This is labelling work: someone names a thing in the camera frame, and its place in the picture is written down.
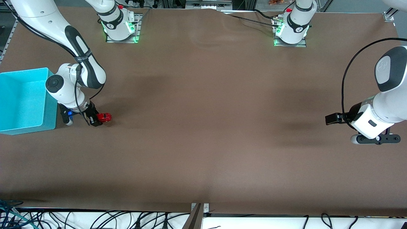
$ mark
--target turquoise plastic bin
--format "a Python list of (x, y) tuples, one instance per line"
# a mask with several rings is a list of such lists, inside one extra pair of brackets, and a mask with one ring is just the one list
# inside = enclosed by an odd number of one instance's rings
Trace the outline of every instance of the turquoise plastic bin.
[(48, 68), (0, 73), (0, 133), (55, 129), (57, 101), (45, 89)]

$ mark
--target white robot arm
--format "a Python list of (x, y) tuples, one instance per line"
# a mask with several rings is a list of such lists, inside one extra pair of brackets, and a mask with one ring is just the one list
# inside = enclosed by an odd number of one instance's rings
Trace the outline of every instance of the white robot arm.
[[(374, 75), (380, 92), (360, 103), (351, 123), (366, 138), (374, 139), (390, 126), (407, 119), (406, 74), (407, 46), (390, 49), (376, 63)], [(354, 143), (357, 143), (356, 137), (352, 138)]]
[[(405, 0), (383, 0), (383, 2), (395, 9), (407, 11), (407, 2)], [(385, 38), (373, 42), (363, 49), (385, 40), (406, 39)], [(375, 65), (374, 76), (380, 92), (361, 103), (355, 104), (348, 113), (343, 111), (342, 113), (326, 116), (326, 124), (347, 123), (353, 127), (360, 133), (351, 137), (351, 141), (355, 144), (374, 143), (381, 145), (383, 143), (400, 142), (400, 136), (391, 134), (390, 127), (395, 123), (407, 120), (406, 75), (407, 46), (390, 49)]]
[(279, 15), (275, 35), (288, 44), (297, 44), (309, 28), (309, 22), (317, 11), (315, 0), (296, 0), (291, 12)]
[[(114, 0), (86, 0), (97, 11), (105, 31), (114, 40), (123, 40), (134, 31), (127, 20), (132, 12), (119, 9)], [(18, 20), (31, 32), (57, 43), (78, 62), (63, 64), (58, 72), (46, 81), (46, 89), (60, 104), (64, 123), (72, 124), (68, 112), (85, 113), (93, 126), (108, 119), (98, 118), (94, 104), (79, 86), (98, 89), (104, 86), (106, 73), (96, 61), (80, 33), (61, 15), (54, 0), (10, 0)]]

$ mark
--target plastic bin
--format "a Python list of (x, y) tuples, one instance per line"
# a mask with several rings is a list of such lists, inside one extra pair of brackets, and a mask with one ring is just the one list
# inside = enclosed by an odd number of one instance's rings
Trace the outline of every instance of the plastic bin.
[(0, 133), (55, 129), (57, 101), (45, 89), (48, 68), (0, 73)]

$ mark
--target metal frame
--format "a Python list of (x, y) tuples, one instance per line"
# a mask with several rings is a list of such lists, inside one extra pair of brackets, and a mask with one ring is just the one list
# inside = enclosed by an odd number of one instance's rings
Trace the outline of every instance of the metal frame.
[(189, 214), (188, 219), (186, 220), (182, 229), (201, 229), (204, 209), (205, 207), (203, 203), (195, 204), (194, 209), (192, 210), (191, 214)]
[(389, 8), (386, 12), (383, 12), (385, 22), (394, 22), (394, 15), (398, 12), (398, 9)]
[(13, 28), (11, 29), (9, 38), (7, 39), (7, 43), (6, 43), (6, 45), (4, 46), (3, 52), (1, 53), (0, 64), (1, 64), (1, 62), (3, 61), (4, 55), (6, 54), (6, 50), (7, 50), (8, 46), (9, 46), (9, 43), (10, 43), (10, 41), (11, 41), (11, 37), (12, 37), (13, 34), (14, 34), (14, 31), (15, 31), (15, 28), (16, 28), (17, 24), (18, 24), (18, 21), (15, 20), (15, 23), (14, 23), (14, 25), (13, 25)]

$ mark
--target brown table surface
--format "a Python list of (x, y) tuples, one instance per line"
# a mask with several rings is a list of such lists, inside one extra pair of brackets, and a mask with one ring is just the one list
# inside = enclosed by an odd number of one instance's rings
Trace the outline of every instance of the brown table surface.
[[(215, 10), (151, 10), (138, 44), (108, 44), (92, 8), (61, 8), (107, 73), (93, 100), (113, 121), (0, 136), (0, 198), (31, 207), (218, 213), (405, 215), (407, 141), (353, 145), (341, 79), (366, 44), (397, 37), (381, 14), (317, 13), (307, 48), (274, 47), (271, 29)], [(267, 22), (255, 13), (240, 14)], [(379, 90), (364, 51), (346, 109)], [(16, 28), (0, 70), (74, 60)], [(85, 90), (92, 95), (95, 90)], [(407, 122), (392, 130), (407, 138)]]

